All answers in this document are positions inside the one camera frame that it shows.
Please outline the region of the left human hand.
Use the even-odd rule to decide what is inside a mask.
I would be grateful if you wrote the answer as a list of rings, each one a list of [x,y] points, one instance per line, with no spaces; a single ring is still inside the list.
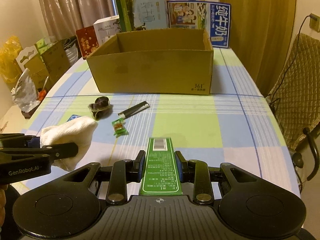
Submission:
[[[1,185],[0,188],[0,227],[4,224],[5,220],[5,205],[6,205],[6,196],[5,191],[7,190],[7,185]]]

